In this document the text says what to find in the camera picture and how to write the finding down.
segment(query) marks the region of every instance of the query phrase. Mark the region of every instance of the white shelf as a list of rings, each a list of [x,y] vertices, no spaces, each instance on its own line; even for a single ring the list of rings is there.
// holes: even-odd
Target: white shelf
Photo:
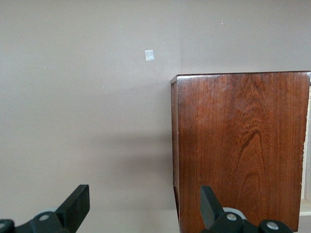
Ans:
[[[309,216],[311,215],[311,203],[305,199],[301,199],[300,202],[300,216]]]

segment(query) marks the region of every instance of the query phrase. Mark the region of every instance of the wooden cabinet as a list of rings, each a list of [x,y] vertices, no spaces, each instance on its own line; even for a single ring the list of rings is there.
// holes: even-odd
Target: wooden cabinet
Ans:
[[[173,185],[182,233],[198,233],[200,186],[258,225],[298,229],[309,71],[177,75]]]

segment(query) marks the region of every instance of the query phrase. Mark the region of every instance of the wood surface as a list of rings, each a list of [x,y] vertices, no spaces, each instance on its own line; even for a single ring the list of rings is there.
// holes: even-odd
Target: wood surface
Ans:
[[[174,189],[182,233],[204,226],[200,186],[258,225],[298,229],[310,72],[172,80]]]

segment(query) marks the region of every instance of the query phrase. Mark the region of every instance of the black plastic part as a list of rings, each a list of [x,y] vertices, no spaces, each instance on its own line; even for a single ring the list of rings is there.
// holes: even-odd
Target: black plastic part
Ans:
[[[267,226],[268,222],[275,223],[278,226],[278,229],[277,230],[270,229]],[[261,233],[293,233],[293,231],[288,226],[286,226],[284,223],[280,221],[276,221],[276,220],[271,220],[271,219],[266,219],[262,221],[259,224],[259,228],[261,230]]]
[[[30,221],[30,225],[33,229],[33,233],[67,232],[67,230],[63,229],[61,222],[54,212],[44,212],[37,215]]]
[[[79,185],[55,211],[64,228],[70,233],[78,230],[89,212],[89,187]]]
[[[210,186],[201,187],[200,212],[206,229],[209,229],[224,213],[222,206]]]
[[[227,218],[227,215],[234,215],[236,220],[232,221]],[[243,230],[243,219],[232,212],[225,212],[217,218],[215,223],[210,227],[211,232],[216,233],[242,233]]]
[[[0,219],[0,233],[75,233],[89,212],[89,187],[78,186],[56,212],[38,214],[14,227],[14,221]]]
[[[11,232],[14,229],[14,222],[10,219],[0,219],[0,233]]]
[[[224,212],[209,186],[201,187],[200,212],[206,228],[201,233],[293,233],[288,226],[280,221],[266,219],[257,227],[247,220],[243,220],[238,214]],[[273,228],[275,224],[277,229],[268,227],[268,225],[272,225]]]

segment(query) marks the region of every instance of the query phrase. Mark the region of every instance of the cabinet side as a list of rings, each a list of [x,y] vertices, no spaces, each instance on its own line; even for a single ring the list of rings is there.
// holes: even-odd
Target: cabinet side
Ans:
[[[178,154],[178,89],[177,82],[171,84],[172,142],[173,142],[173,187],[179,219],[179,154]]]

